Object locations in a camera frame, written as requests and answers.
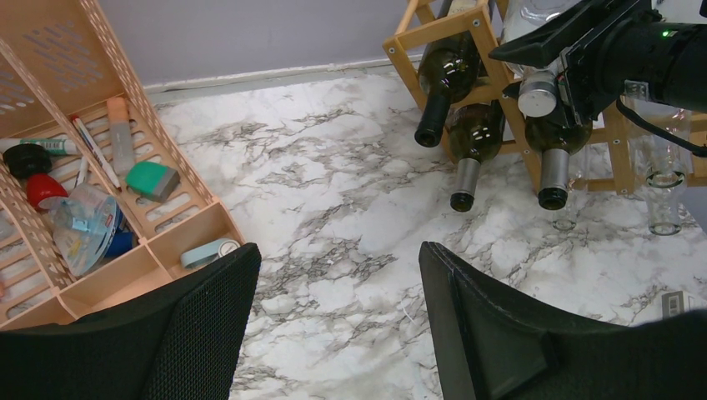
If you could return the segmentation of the green wine bottle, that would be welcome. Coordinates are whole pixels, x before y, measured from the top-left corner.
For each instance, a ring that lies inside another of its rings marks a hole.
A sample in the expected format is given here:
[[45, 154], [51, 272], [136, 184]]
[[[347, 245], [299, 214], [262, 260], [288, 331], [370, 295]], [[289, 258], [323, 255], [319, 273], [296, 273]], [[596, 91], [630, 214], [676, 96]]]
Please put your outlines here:
[[566, 127], [547, 117], [526, 117], [525, 138], [541, 157], [538, 203], [550, 211], [565, 207], [569, 196], [569, 158], [581, 150], [593, 132], [593, 123]]
[[466, 98], [473, 88], [481, 57], [468, 30], [429, 43], [419, 64], [419, 86], [427, 102], [414, 134], [426, 148], [439, 145], [450, 106]]
[[463, 106], [449, 119], [449, 148], [457, 159], [454, 190], [450, 207], [461, 213], [469, 211], [481, 167], [493, 160], [503, 141], [505, 116], [498, 100]]

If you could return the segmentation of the clear glass bottle silver cap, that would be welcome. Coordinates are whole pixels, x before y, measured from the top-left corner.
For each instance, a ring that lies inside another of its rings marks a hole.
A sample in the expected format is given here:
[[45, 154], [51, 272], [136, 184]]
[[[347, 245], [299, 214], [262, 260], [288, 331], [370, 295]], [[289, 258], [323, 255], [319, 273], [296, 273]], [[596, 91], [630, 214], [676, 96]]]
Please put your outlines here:
[[[548, 21], [574, 6], [577, 0], [513, 0], [504, 17], [501, 43], [505, 44], [543, 27]], [[559, 95], [555, 79], [559, 63], [548, 67], [527, 67], [506, 63], [515, 77], [521, 78], [518, 106], [525, 117], [541, 118], [553, 112]]]

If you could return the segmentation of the clear tall glass bottle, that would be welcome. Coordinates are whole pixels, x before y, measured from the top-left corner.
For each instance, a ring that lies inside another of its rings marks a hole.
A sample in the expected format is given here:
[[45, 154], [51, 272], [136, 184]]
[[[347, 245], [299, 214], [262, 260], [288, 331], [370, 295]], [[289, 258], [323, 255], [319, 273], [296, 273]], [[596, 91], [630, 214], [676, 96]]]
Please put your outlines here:
[[[689, 138], [691, 111], [638, 99], [630, 99], [628, 107], [667, 133]], [[658, 236], [679, 233], [682, 228], [679, 196], [686, 189], [688, 172], [683, 149], [634, 124], [630, 125], [629, 148], [637, 195], [648, 208], [650, 232]]]

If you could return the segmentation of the clear square glass bottle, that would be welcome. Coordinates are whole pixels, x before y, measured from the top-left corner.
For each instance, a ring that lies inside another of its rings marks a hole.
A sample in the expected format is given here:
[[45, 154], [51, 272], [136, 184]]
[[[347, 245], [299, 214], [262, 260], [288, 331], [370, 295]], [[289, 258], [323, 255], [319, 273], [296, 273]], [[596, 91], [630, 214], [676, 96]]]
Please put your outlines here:
[[589, 147], [583, 147], [569, 158], [568, 199], [565, 206], [552, 213], [552, 226], [561, 232], [573, 230], [579, 211], [586, 204], [588, 192]]

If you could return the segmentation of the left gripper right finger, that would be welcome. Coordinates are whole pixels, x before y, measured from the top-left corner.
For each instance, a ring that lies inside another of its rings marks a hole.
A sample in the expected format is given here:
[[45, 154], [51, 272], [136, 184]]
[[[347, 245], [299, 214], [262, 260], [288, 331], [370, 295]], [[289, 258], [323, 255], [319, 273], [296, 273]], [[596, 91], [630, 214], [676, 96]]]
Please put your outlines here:
[[706, 312], [626, 327], [541, 302], [437, 242], [419, 250], [446, 399], [703, 399]]

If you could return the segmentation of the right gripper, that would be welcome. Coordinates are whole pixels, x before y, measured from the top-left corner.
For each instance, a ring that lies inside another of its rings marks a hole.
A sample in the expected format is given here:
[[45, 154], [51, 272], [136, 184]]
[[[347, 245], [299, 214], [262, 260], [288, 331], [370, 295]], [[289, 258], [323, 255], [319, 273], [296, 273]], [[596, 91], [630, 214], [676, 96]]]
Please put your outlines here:
[[[649, 59], [663, 41], [661, 20], [651, 1], [510, 1], [501, 43], [489, 57], [512, 68], [557, 61], [559, 99], [545, 117], [573, 127], [595, 120], [628, 81], [654, 91]], [[504, 91], [517, 101], [520, 82]]]

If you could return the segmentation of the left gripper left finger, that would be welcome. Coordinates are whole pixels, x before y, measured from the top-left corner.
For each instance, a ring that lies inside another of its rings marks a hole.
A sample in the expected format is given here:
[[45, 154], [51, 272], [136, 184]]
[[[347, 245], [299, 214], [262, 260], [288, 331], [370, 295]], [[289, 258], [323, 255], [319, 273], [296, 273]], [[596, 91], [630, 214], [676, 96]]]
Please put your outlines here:
[[261, 264], [247, 243], [67, 325], [2, 332], [2, 398], [228, 398]]

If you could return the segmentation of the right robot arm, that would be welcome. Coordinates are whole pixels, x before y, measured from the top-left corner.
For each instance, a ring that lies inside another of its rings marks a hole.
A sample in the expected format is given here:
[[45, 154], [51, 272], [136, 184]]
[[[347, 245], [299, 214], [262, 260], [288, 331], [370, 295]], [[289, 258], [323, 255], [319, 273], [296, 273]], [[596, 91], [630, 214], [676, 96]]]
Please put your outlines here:
[[627, 83], [652, 103], [706, 110], [706, 26], [666, 22], [649, 1], [579, 1], [489, 56], [532, 68], [559, 61], [556, 121], [567, 126], [595, 120], [629, 94]]

